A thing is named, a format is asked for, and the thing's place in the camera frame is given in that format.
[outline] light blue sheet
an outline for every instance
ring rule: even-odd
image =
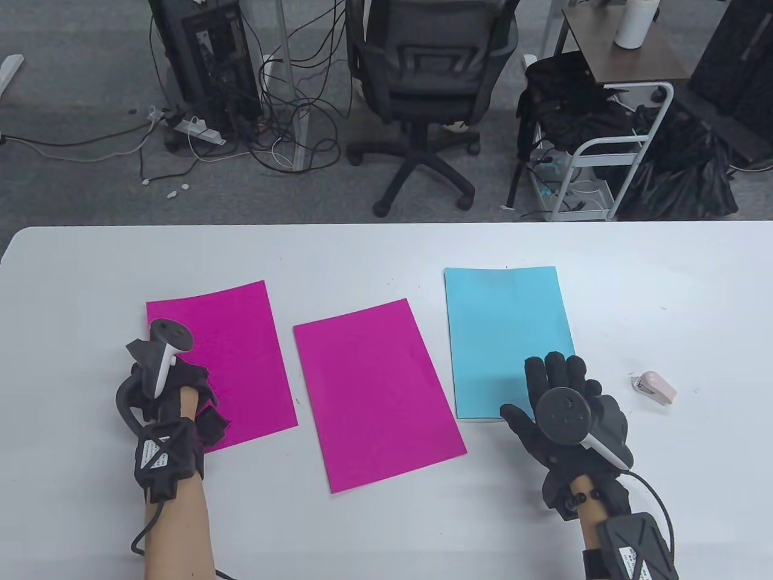
[[[499,418],[499,407],[529,405],[523,361],[556,350],[574,354],[556,268],[447,268],[456,415]]]

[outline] pink paper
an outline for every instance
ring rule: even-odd
[[[231,426],[224,449],[298,426],[265,282],[214,294],[148,303],[148,324],[187,326],[196,346],[182,355],[209,369],[218,410]]]
[[[407,300],[295,327],[333,493],[464,455]]]

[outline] black plastic bag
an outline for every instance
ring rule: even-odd
[[[642,118],[651,117],[651,111]],[[625,171],[610,179],[619,191]],[[701,121],[669,112],[618,211],[623,220],[703,220],[738,211],[727,150]]]
[[[581,52],[538,60],[526,69],[526,79],[529,84],[521,94],[516,112],[521,119],[518,131],[521,161],[530,159],[538,123],[553,148],[569,154],[596,137],[631,134],[627,110],[610,100],[620,91],[597,84]],[[630,150],[630,144],[594,145],[586,155]]]

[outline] computer case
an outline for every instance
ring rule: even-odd
[[[773,47],[745,87],[734,117],[757,135],[773,142]]]
[[[773,0],[733,0],[690,80],[690,89],[732,115],[773,50]]]
[[[261,103],[239,0],[148,1],[174,73],[165,87],[172,105],[224,134],[256,121]]]

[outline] black chair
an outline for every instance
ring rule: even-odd
[[[373,213],[385,217],[417,165],[443,175],[459,190],[456,206],[469,210],[475,187],[438,152],[466,145],[480,153],[480,134],[429,138],[431,124],[476,125],[489,109],[502,68],[518,45],[515,9],[520,0],[373,0],[367,39],[363,0],[346,0],[346,45],[353,78],[384,123],[399,121],[407,139],[352,143],[352,165],[366,153],[405,159]]]

